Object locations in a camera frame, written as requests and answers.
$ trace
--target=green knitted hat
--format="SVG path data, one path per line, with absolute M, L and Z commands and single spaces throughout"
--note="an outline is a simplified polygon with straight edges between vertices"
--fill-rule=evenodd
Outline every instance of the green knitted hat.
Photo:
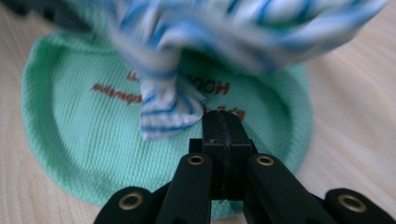
M 233 111 L 259 151 L 298 168 L 312 133 L 301 65 L 248 77 L 186 52 L 180 67 L 207 97 L 206 108 Z M 134 69 L 108 43 L 64 31 L 35 42 L 22 81 L 26 135 L 42 168 L 70 194 L 103 205 L 125 187 L 154 191 L 171 181 L 189 139 L 201 137 L 201 123 L 145 141 L 140 103 Z M 241 203 L 213 203 L 212 217 L 240 211 Z

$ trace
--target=mint green beanie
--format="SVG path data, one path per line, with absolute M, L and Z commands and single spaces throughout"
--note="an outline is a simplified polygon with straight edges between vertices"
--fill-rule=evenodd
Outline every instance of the mint green beanie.
M 234 112 L 260 152 L 298 168 L 312 133 L 301 65 L 247 77 L 185 52 L 180 69 L 205 95 L 206 108 Z M 28 143 L 42 168 L 60 188 L 97 205 L 128 186 L 154 191 L 171 181 L 189 139 L 201 137 L 198 122 L 169 138 L 143 140 L 136 73 L 94 35 L 58 31 L 39 38 L 21 95 Z M 212 217 L 240 211 L 241 203 L 213 203 Z

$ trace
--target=striped cloth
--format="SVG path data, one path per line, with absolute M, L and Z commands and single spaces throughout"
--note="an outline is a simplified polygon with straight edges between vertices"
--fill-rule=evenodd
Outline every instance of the striped cloth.
M 135 68 L 145 138 L 180 132 L 203 115 L 205 97 L 178 69 L 185 49 L 203 53 L 236 74 L 265 76 L 348 42 L 386 4 L 386 0 L 86 1 L 106 13 L 114 46 Z

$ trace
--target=wooden table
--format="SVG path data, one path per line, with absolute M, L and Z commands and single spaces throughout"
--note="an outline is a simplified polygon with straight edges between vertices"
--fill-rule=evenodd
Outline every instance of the wooden table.
M 396 1 L 358 37 L 307 63 L 315 134 L 297 173 L 323 197 L 354 189 L 396 217 Z M 53 30 L 0 6 L 0 223 L 92 223 L 100 208 L 63 192 L 39 167 L 21 121 L 21 70 Z M 213 223 L 246 223 L 243 216 Z

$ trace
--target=wood grain surface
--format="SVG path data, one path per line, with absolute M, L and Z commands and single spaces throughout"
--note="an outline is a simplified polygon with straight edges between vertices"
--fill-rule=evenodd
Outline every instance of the wood grain surface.
M 312 193 L 354 189 L 396 217 L 396 1 L 333 52 L 307 62 L 315 134 L 296 176 Z M 53 27 L 0 6 L 0 223 L 92 223 L 100 208 L 52 182 L 21 121 L 21 71 Z M 213 223 L 246 223 L 242 215 Z

